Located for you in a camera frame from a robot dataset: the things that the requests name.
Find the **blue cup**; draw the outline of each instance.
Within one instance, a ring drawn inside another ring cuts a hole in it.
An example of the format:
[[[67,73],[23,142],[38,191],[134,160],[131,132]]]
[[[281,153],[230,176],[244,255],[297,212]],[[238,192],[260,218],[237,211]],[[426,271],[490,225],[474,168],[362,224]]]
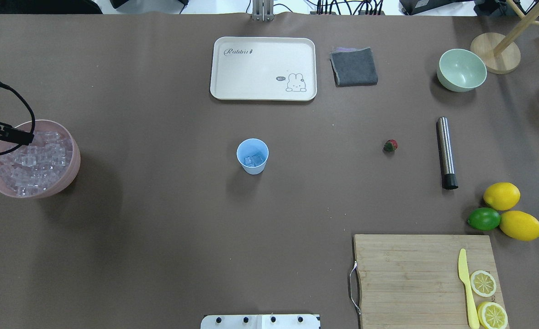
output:
[[[237,148],[239,163],[251,175],[257,175],[264,171],[269,155],[268,146],[257,138],[243,140]]]

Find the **knife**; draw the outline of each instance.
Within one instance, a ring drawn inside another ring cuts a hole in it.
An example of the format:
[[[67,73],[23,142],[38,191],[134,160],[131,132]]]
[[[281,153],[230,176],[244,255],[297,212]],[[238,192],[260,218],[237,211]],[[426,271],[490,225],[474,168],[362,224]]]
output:
[[[468,326],[472,329],[479,329],[479,317],[476,315],[475,300],[472,298],[470,288],[470,278],[468,277],[468,264],[466,263],[466,250],[460,249],[458,255],[458,277],[464,283],[466,292],[466,314],[468,315]]]

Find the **wooden cutting board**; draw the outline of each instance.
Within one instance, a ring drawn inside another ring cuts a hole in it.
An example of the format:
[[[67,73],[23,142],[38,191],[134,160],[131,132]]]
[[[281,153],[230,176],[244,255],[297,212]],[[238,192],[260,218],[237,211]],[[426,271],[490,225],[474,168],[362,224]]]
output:
[[[356,234],[354,247],[362,329],[467,329],[461,248],[469,274],[484,270],[497,281],[493,297],[473,292],[476,306],[493,301],[507,310],[486,235]]]

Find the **bowl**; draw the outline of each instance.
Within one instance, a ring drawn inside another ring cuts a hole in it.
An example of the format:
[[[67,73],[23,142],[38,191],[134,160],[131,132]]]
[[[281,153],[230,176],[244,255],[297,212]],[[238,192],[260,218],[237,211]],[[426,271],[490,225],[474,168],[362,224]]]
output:
[[[32,122],[28,121],[21,125],[18,125],[16,128],[24,131],[30,131],[30,127],[32,127]],[[34,131],[57,131],[61,135],[63,135],[63,137],[69,138],[73,142],[73,158],[71,159],[71,162],[67,166],[63,175],[58,179],[58,181],[56,181],[53,185],[48,186],[46,190],[32,196],[17,196],[16,192],[10,189],[2,180],[2,177],[0,177],[0,193],[4,194],[5,196],[11,196],[13,198],[45,198],[47,196],[52,196],[69,186],[79,172],[79,167],[81,166],[81,153],[79,152],[77,142],[75,142],[73,136],[71,135],[71,133],[69,133],[69,131],[67,131],[65,127],[55,121],[36,120],[36,127]],[[7,150],[12,146],[15,146],[15,144],[0,140],[0,152],[3,152],[4,150]]]
[[[438,80],[448,90],[464,92],[480,86],[487,78],[485,63],[466,49],[451,49],[440,57]]]

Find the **green bowl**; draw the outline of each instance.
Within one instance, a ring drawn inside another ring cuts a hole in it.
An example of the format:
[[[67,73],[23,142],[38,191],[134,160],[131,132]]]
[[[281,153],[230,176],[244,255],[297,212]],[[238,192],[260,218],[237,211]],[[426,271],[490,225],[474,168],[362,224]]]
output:
[[[463,92],[483,84],[487,68],[476,54],[465,49],[451,49],[440,57],[436,75],[448,90]]]

